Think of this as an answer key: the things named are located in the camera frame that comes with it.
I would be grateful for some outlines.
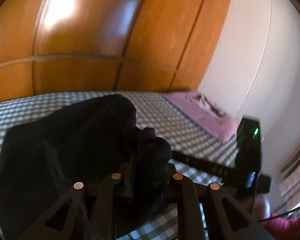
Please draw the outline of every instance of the green led indicator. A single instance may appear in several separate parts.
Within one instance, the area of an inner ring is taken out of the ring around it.
[[[252,139],[254,139],[255,138],[255,136],[257,135],[257,133],[258,133],[258,128],[254,131],[254,135],[253,135],[253,137],[252,137]]]

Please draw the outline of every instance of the pink sleeve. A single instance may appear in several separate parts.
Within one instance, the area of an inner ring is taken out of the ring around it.
[[[297,220],[277,218],[269,221],[265,229],[272,235],[275,240],[291,240],[300,230],[300,218]]]

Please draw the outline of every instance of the curtain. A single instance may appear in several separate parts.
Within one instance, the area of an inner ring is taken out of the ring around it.
[[[281,195],[286,200],[287,210],[300,206],[300,147],[293,158],[281,170],[283,178],[279,185]],[[300,210],[296,212],[296,217],[300,217]]]

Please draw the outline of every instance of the metal pin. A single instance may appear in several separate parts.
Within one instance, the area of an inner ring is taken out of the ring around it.
[[[121,178],[121,174],[120,173],[114,173],[111,175],[112,179],[120,179]]]
[[[82,182],[76,182],[73,187],[75,189],[82,189],[83,188],[83,183]]]
[[[172,177],[173,177],[175,180],[181,180],[183,176],[182,176],[180,173],[175,173],[175,174],[173,174]]]
[[[220,185],[218,183],[211,183],[210,188],[213,190],[218,190],[220,189]]]

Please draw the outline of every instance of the pink cushion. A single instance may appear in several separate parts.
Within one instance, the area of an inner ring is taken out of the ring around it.
[[[203,94],[191,91],[163,96],[213,137],[225,142],[236,133],[237,124],[233,118]]]

